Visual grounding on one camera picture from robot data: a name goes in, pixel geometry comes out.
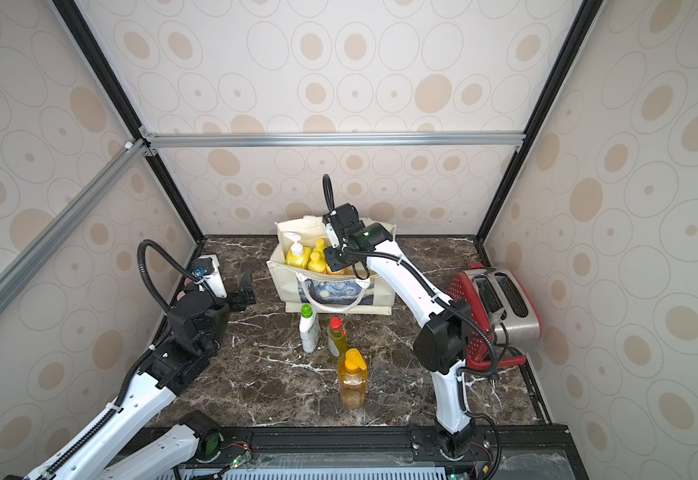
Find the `orange soap bottle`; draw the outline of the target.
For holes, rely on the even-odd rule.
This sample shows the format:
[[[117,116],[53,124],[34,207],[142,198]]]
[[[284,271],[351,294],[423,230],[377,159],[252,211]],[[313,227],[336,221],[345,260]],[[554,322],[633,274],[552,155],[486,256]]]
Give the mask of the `orange soap bottle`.
[[[311,272],[325,274],[328,270],[328,265],[324,254],[320,251],[313,251],[310,255],[307,268]]]
[[[315,240],[315,246],[313,248],[313,252],[319,254],[321,257],[324,257],[324,250],[326,248],[325,240],[322,238],[318,238]]]

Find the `cream Starry Night tote bag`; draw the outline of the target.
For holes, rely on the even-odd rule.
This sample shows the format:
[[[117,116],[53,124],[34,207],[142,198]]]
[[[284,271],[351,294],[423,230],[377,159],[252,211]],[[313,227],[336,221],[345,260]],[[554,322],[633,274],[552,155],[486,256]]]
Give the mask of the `cream Starry Night tote bag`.
[[[310,304],[320,313],[392,313],[396,298],[392,287],[375,273],[371,273],[368,279],[357,278],[358,273],[367,274],[362,266],[356,270],[350,269],[346,274],[329,275],[289,265],[286,256],[294,244],[293,234],[300,236],[300,243],[306,248],[315,246],[319,241],[330,244],[319,216],[308,215],[277,224],[278,245],[267,266],[288,312],[297,312],[302,305]]]

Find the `large yellow pump soap bottle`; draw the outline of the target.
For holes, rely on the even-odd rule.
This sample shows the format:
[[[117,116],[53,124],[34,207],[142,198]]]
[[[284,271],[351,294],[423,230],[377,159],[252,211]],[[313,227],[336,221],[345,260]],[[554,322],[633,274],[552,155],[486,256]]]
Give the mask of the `large yellow pump soap bottle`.
[[[286,264],[303,270],[308,269],[313,249],[302,242],[300,234],[295,232],[285,232],[284,237],[291,242],[286,254]]]

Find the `green bottle red cap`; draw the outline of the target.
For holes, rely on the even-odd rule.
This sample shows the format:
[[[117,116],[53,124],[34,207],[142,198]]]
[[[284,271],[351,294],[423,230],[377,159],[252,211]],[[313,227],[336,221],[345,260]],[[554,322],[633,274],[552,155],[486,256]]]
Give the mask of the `green bottle red cap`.
[[[343,321],[338,317],[333,317],[329,322],[328,347],[335,359],[340,359],[348,350],[346,329]]]

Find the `amber pump soap bottle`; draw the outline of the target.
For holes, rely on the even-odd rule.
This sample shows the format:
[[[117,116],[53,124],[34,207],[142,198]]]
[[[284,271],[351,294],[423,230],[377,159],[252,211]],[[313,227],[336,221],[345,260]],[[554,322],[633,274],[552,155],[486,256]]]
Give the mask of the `amber pump soap bottle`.
[[[369,371],[366,360],[358,349],[351,348],[340,358],[338,379],[344,407],[350,410],[362,408],[367,395]]]

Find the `orange soap bottle back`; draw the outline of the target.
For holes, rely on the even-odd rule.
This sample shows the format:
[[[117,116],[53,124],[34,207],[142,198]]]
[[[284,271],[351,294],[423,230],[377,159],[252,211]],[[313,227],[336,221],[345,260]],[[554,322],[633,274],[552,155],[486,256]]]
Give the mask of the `orange soap bottle back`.
[[[318,238],[315,240],[315,246],[313,248],[313,252],[319,254],[321,257],[324,257],[324,250],[326,248],[325,240],[322,238]]]

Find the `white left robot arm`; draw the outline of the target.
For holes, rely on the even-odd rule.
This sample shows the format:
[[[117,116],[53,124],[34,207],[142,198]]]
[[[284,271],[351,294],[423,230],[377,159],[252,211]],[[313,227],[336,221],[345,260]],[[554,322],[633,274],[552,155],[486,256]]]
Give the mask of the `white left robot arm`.
[[[210,366],[233,312],[255,304],[252,272],[240,288],[221,292],[218,270],[189,271],[185,295],[174,306],[156,299],[168,325],[161,337],[128,370],[115,399],[82,431],[28,473],[30,479],[144,479],[200,457],[212,460],[220,450],[220,428],[205,414],[193,414],[167,435],[126,459],[116,455],[158,413],[171,405]]]

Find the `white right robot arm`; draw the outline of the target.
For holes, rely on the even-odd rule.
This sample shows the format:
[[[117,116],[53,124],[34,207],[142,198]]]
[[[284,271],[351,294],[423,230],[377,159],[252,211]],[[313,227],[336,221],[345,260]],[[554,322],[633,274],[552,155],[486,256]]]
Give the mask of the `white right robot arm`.
[[[454,303],[429,281],[382,224],[365,224],[348,203],[336,206],[328,200],[327,206],[323,223],[331,243],[325,250],[328,265],[343,268],[362,264],[390,285],[408,306],[421,327],[414,352],[432,374],[437,423],[451,435],[463,431],[470,423],[459,385],[459,370],[466,366],[466,305]]]

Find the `white bottle green cap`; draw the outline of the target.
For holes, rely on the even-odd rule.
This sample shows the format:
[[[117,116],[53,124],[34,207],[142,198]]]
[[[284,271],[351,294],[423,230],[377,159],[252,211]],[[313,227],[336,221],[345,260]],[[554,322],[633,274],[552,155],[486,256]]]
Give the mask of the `white bottle green cap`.
[[[302,347],[306,353],[313,353],[316,351],[320,339],[318,314],[310,304],[303,304],[300,313],[299,334]]]

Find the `silver aluminium crossbar back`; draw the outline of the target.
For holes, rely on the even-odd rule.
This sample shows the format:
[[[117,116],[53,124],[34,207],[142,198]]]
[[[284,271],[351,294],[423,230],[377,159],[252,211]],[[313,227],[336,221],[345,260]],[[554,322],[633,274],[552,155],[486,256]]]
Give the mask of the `silver aluminium crossbar back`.
[[[156,134],[146,140],[156,148],[372,147],[372,146],[521,146],[518,131],[487,132],[344,132],[270,134]]]

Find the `silver aluminium crossbar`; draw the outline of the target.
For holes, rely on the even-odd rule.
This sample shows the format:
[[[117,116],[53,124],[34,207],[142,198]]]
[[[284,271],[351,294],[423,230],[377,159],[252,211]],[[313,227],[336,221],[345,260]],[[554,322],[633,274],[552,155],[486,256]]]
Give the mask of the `silver aluminium crossbar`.
[[[0,274],[0,315],[146,150],[143,139],[121,150]]]
[[[518,131],[487,132],[344,132],[270,134],[156,134],[146,140],[156,148],[372,147],[372,146],[521,146]]]

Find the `red polka dot toaster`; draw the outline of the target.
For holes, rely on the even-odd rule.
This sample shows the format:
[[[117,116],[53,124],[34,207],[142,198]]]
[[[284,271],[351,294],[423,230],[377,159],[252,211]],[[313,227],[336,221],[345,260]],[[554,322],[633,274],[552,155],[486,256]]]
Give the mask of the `red polka dot toaster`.
[[[527,363],[527,355],[541,339],[542,323],[510,270],[474,264],[454,277],[447,294],[467,302],[473,320],[486,331],[501,357],[499,367]]]

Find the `silver aluminium crossbar left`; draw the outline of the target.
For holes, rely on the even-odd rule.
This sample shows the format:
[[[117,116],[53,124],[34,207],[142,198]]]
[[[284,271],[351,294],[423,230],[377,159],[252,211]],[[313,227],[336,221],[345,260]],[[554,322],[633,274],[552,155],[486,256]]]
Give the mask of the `silver aluminium crossbar left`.
[[[143,139],[121,150],[0,274],[0,315],[146,150]]]

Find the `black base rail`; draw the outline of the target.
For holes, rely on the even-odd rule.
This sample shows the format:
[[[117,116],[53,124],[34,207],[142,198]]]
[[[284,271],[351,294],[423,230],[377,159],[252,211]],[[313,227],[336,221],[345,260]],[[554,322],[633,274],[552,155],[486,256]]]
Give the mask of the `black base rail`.
[[[450,452],[432,426],[227,427],[217,459],[183,460],[159,479],[585,479],[568,428],[476,426]]]

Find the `black corner frame post right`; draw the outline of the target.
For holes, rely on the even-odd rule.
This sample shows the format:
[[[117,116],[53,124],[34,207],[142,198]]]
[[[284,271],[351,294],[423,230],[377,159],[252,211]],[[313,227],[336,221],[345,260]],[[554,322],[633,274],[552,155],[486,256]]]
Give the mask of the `black corner frame post right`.
[[[603,4],[603,0],[581,3],[525,127],[525,139],[513,154],[474,238],[475,246],[485,244]]]

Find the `black corner frame post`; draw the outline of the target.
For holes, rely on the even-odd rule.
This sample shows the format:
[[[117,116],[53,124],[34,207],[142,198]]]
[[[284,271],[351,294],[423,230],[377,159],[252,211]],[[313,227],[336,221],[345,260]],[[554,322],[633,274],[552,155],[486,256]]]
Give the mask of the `black corner frame post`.
[[[80,48],[83,57],[91,67],[128,132],[136,140],[145,141],[148,147],[148,153],[145,155],[147,163],[176,210],[183,225],[188,230],[189,235],[196,244],[200,244],[205,238],[205,235],[194,215],[191,213],[183,195],[180,193],[165,162],[157,150],[153,148],[146,139],[143,130],[143,122],[123,88],[119,77],[101,49],[88,22],[84,19],[82,10],[75,1],[55,0],[52,1],[52,4],[58,11],[61,20],[69,30],[75,43]]]
[[[603,0],[581,3],[525,127],[525,139],[513,154],[474,238],[475,246],[485,244],[603,4]]]

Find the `black corner frame post left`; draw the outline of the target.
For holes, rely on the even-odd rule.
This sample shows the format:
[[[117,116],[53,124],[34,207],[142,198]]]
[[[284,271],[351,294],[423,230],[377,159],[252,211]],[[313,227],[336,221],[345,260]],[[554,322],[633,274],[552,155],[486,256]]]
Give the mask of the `black corner frame post left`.
[[[180,193],[165,162],[157,150],[153,148],[146,139],[143,130],[143,122],[123,88],[119,77],[101,49],[88,22],[84,19],[82,10],[75,1],[55,0],[52,1],[52,4],[58,11],[61,20],[69,30],[75,43],[80,48],[83,57],[91,67],[128,132],[136,140],[145,141],[148,147],[148,153],[145,155],[147,163],[176,210],[183,225],[188,230],[189,235],[196,244],[200,244],[205,238],[205,235],[194,215],[191,213],[183,195]]]

